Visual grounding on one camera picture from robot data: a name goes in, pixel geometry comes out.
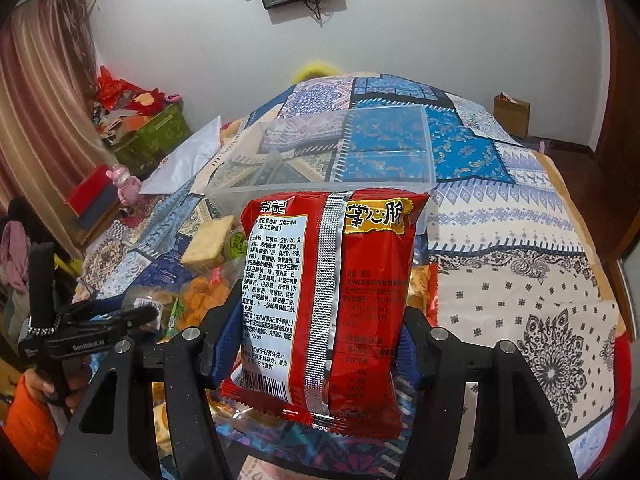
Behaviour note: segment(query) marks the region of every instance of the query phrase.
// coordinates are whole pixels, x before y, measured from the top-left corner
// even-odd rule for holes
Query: orange sleeve
[[[46,478],[58,448],[58,430],[46,404],[31,398],[20,377],[4,425],[6,436],[39,478]]]

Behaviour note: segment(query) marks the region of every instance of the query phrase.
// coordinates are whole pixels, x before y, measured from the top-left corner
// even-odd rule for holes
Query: clear plastic container
[[[238,215],[250,200],[280,191],[393,187],[429,192],[436,185],[431,136],[420,105],[276,119],[239,135],[206,189],[221,215]],[[423,212],[417,233],[425,227]]]

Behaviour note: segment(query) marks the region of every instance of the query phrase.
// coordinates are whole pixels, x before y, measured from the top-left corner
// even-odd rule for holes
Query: brown curtain
[[[72,255],[81,235],[65,204],[114,159],[91,120],[95,51],[86,0],[31,0],[0,29],[0,208],[19,194]]]

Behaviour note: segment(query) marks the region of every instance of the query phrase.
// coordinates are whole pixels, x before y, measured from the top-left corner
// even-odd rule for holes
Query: instant noodle package
[[[222,394],[322,430],[397,437],[391,367],[428,197],[364,189],[249,202],[241,367]]]

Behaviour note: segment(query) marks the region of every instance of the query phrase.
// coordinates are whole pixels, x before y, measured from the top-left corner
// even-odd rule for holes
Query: green box
[[[160,161],[191,137],[182,111],[171,104],[122,143],[112,148],[113,155],[134,175],[153,170]]]

